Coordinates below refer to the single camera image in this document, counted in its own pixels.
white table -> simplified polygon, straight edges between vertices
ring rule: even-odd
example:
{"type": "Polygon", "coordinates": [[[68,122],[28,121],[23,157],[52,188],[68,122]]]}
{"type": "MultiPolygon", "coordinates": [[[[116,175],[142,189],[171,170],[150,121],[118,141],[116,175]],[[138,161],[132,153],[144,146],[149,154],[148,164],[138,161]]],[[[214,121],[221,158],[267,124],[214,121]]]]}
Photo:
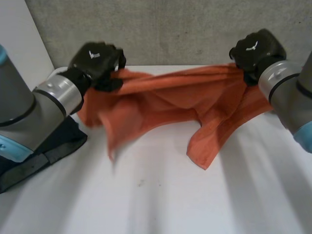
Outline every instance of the white table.
{"type": "Polygon", "coordinates": [[[114,166],[104,129],[81,128],[80,150],[0,195],[0,234],[312,233],[312,155],[273,114],[237,129],[206,171],[186,156],[196,122],[148,132],[114,166]]]}

silver metal joint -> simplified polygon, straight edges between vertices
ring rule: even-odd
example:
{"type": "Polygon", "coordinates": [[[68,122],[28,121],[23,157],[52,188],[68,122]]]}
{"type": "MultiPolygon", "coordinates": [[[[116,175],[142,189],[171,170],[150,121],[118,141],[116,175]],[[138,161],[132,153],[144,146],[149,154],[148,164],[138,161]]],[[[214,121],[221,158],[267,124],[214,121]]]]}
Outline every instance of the silver metal joint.
{"type": "Polygon", "coordinates": [[[259,79],[259,89],[269,100],[269,95],[272,88],[277,85],[282,79],[301,72],[301,67],[289,61],[279,61],[272,64],[261,74],[259,79]]]}
{"type": "Polygon", "coordinates": [[[79,89],[68,78],[55,75],[36,87],[49,93],[64,107],[68,116],[82,101],[79,89]]]}

orange towel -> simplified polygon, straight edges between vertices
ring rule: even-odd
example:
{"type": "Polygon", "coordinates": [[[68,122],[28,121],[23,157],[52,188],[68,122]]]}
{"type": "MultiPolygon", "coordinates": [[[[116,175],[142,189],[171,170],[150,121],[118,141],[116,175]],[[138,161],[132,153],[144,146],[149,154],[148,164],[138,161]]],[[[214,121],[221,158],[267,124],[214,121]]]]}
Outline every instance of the orange towel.
{"type": "Polygon", "coordinates": [[[111,159],[113,149],[155,127],[197,120],[201,128],[191,137],[187,155],[207,169],[235,129],[272,109],[233,64],[161,76],[123,69],[113,76],[124,80],[123,87],[109,94],[90,89],[78,112],[87,126],[104,125],[111,159]]]}

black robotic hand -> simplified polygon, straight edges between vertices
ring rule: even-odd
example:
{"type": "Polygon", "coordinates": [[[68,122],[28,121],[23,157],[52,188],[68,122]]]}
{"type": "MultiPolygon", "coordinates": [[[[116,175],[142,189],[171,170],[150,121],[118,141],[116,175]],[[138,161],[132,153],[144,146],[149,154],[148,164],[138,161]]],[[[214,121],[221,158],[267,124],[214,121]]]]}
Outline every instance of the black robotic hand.
{"type": "Polygon", "coordinates": [[[105,92],[119,89],[123,82],[121,79],[111,79],[110,73],[124,68],[126,57],[122,49],[104,42],[90,42],[85,44],[71,60],[69,68],[82,71],[91,81],[91,86],[105,92]]]}
{"type": "Polygon", "coordinates": [[[85,44],[71,60],[67,71],[59,75],[68,78],[79,90],[82,101],[71,113],[82,108],[83,96],[90,87],[104,92],[112,92],[122,87],[123,81],[118,78],[111,78],[111,72],[124,68],[126,57],[122,49],[104,42],[90,42],[85,44]]]}
{"type": "Polygon", "coordinates": [[[266,68],[286,59],[286,52],[272,33],[261,29],[238,41],[230,50],[230,58],[244,70],[247,85],[256,85],[266,68]]]}

concrete wall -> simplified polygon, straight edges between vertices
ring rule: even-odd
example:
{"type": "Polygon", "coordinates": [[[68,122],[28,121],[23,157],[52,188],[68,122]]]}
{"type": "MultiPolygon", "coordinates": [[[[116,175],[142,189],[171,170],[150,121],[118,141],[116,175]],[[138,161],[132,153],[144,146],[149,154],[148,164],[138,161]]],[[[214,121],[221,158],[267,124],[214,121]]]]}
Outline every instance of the concrete wall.
{"type": "Polygon", "coordinates": [[[229,62],[248,33],[268,28],[289,58],[312,50],[311,0],[26,0],[55,67],[86,41],[114,43],[128,65],[229,62]]]}

